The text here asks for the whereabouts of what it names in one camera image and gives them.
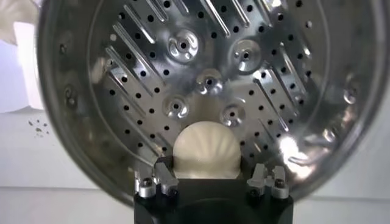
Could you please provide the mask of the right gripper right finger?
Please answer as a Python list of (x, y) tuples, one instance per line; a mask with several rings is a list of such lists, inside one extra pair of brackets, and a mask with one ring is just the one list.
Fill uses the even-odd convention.
[(252, 177), (247, 180), (247, 186), (258, 197), (263, 196), (266, 189), (269, 189), (271, 196), (278, 200), (289, 197), (289, 186), (282, 166), (275, 166), (269, 172), (264, 164), (256, 164)]

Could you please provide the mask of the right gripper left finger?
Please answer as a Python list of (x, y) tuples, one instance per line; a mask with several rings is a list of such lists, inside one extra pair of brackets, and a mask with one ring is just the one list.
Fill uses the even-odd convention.
[(141, 198), (175, 197), (179, 180), (173, 172), (173, 156), (159, 157), (151, 168), (135, 171), (135, 193)]

